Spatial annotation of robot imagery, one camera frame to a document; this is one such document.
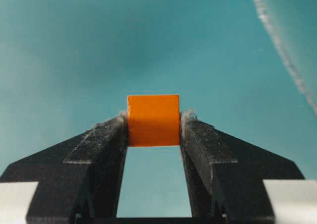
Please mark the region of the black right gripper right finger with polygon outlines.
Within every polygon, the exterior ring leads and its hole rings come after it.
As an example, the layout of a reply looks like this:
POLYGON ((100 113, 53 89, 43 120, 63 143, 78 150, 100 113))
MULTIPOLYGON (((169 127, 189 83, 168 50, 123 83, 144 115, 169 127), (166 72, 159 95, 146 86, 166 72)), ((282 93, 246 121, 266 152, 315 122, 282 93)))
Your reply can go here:
POLYGON ((197 119, 180 116, 180 149, 192 216, 228 222, 272 222, 264 180, 302 180, 297 165, 197 119))

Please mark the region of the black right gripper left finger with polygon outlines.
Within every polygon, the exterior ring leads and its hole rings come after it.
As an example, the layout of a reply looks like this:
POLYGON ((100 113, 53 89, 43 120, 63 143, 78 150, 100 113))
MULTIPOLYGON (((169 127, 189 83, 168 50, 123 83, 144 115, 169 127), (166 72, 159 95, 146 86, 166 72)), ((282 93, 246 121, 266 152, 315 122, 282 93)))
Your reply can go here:
POLYGON ((114 218, 127 152, 127 114, 8 165, 0 177, 3 224, 74 224, 114 218))

